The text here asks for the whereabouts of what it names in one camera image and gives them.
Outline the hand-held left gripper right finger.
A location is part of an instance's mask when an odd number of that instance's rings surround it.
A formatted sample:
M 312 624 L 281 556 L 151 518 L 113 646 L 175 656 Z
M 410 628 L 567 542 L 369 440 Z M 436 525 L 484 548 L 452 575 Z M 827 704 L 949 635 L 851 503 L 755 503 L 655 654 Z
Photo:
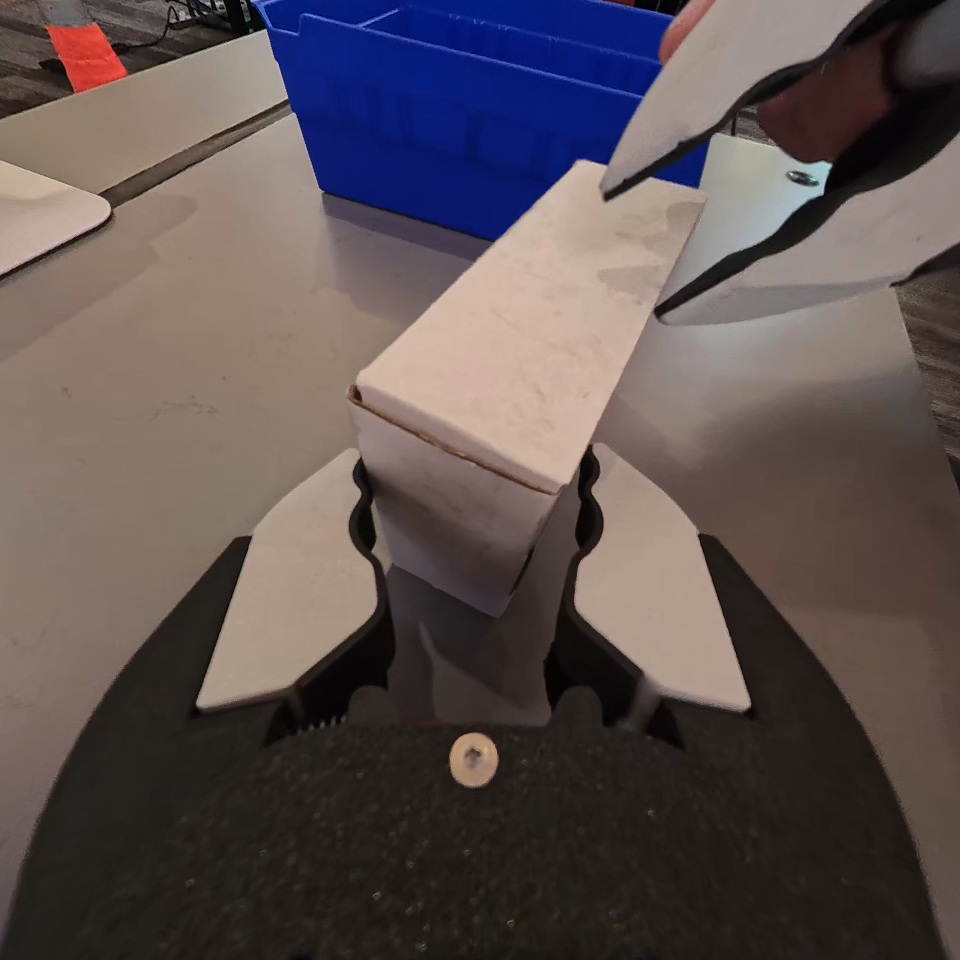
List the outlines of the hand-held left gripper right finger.
M 549 649 L 549 703 L 590 692 L 608 728 L 656 725 L 668 703 L 749 714 L 701 534 L 671 497 L 603 443 L 577 479 L 577 548 Z

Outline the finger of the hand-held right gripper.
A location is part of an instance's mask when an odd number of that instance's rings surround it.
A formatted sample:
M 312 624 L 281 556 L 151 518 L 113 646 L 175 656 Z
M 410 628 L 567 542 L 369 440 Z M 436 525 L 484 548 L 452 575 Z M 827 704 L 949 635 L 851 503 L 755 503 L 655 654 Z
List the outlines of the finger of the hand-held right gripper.
M 674 326 L 763 319 L 881 290 L 958 258 L 959 137 L 903 143 L 770 236 L 727 254 L 664 297 Z
M 613 200 L 685 157 L 741 108 L 827 60 L 888 2 L 716 1 L 679 43 L 602 177 Z

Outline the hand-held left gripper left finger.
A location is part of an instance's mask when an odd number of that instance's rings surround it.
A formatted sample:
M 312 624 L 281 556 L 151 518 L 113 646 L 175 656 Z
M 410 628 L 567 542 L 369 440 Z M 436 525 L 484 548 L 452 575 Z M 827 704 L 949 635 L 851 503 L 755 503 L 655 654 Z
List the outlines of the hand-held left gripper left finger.
M 330 724 L 357 690 L 385 690 L 396 640 L 377 544 L 366 467 L 348 448 L 254 528 L 197 711 L 275 703 L 295 724 Z

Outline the white cardboard mailer box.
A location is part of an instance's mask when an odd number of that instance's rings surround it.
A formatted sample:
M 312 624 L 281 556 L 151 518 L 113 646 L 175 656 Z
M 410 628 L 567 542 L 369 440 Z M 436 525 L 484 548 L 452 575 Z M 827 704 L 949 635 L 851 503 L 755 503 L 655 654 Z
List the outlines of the white cardboard mailer box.
M 500 617 L 707 202 L 577 161 L 356 376 L 391 562 Z

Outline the blue plastic bin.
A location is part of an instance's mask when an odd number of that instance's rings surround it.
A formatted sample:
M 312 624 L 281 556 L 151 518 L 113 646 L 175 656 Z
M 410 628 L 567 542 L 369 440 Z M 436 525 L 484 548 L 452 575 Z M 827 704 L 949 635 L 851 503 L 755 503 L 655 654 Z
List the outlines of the blue plastic bin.
M 255 5 L 318 187 L 486 240 L 610 161 L 671 23 L 615 2 Z

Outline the person's right hand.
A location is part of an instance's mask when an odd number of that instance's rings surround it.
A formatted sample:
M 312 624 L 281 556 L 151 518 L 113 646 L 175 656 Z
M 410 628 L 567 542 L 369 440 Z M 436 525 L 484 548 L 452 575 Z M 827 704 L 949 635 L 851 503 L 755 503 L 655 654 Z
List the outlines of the person's right hand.
M 911 26 L 906 20 L 887 26 L 761 102 L 762 131 L 798 162 L 835 162 L 908 96 L 896 64 Z

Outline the white document stand base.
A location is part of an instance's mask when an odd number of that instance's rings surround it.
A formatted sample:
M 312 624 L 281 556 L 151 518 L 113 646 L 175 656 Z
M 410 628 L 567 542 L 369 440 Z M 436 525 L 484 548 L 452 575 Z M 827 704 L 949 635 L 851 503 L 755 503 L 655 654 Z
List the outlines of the white document stand base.
M 2 161 L 2 279 L 94 233 L 112 216 L 107 199 Z

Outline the orange traffic cone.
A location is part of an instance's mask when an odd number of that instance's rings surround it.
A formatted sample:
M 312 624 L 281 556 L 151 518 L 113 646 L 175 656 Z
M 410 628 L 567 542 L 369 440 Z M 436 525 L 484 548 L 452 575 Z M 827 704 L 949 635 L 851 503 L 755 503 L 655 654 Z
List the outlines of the orange traffic cone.
M 95 90 L 129 76 L 84 1 L 38 1 L 36 5 L 75 93 Z

